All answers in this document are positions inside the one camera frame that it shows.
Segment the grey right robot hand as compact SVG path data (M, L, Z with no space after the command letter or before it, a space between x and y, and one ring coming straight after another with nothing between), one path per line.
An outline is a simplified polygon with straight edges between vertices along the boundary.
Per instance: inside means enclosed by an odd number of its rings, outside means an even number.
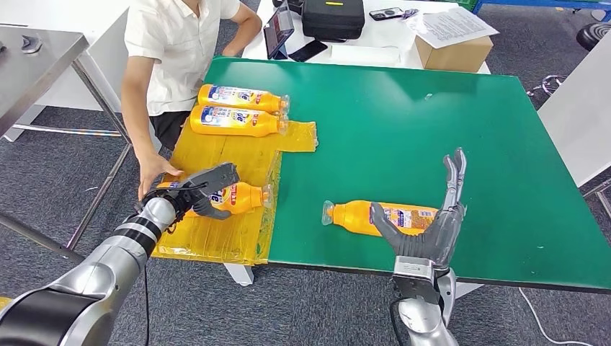
M456 148L454 156L444 156L443 164L447 170L446 195L433 222L422 234L409 236L401 233L386 217L379 203L370 204L373 225L393 248L395 255L428 259L437 270L449 267L465 216L465 207L460 202L460 197L467 159L461 147Z

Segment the person's right hand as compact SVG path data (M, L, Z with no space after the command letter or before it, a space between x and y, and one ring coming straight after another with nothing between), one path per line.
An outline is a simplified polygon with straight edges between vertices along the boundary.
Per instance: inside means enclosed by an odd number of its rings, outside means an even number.
M140 153L137 155L140 164L140 184L138 187L138 199L142 200L149 191L153 181L161 174L170 174L178 177L184 174L182 170L173 167L164 157L158 153Z

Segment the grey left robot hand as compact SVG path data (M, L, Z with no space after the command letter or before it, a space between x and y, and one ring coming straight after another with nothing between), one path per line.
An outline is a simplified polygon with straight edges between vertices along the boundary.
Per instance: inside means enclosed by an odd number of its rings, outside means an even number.
M224 162L213 168L191 174L178 185L179 200L184 205L183 212L194 211L198 216L225 220L231 216L229 211L219 210L212 206L210 197L236 184L240 180L237 166Z

